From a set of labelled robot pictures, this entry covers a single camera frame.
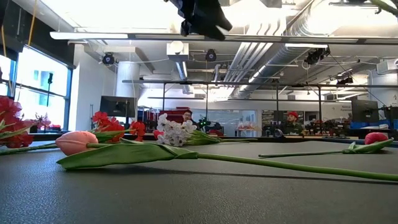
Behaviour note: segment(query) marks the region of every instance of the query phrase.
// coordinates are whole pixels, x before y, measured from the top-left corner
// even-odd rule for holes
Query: gray table surface
[[[260,153],[346,148],[332,142],[189,149]],[[396,149],[377,155],[275,161],[398,174]],[[231,162],[191,160],[65,172],[59,150],[0,157],[0,223],[398,223],[398,184]]]

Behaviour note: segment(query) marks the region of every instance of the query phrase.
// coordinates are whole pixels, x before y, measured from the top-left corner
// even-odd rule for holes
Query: white hyacinth
[[[162,114],[159,116],[157,129],[164,132],[163,135],[158,136],[158,143],[169,146],[183,146],[197,127],[192,124],[192,121],[186,121],[182,124],[168,121],[167,114]]]

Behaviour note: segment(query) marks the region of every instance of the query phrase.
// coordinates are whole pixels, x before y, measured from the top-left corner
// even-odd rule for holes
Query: laboratory room
[[[0,1],[0,222],[398,223],[397,6]]]

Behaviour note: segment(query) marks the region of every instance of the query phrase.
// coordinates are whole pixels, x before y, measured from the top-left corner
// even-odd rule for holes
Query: monitor
[[[364,123],[379,122],[379,107],[377,101],[351,100],[353,121]]]
[[[120,96],[102,96],[99,110],[108,116],[132,118],[136,115],[135,98]]]

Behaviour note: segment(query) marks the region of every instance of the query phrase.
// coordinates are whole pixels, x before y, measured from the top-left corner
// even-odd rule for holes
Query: desk
[[[200,152],[328,151],[348,144],[224,143]],[[398,174],[391,154],[275,161]],[[160,161],[65,172],[58,150],[0,157],[3,223],[397,223],[398,184],[221,161]]]

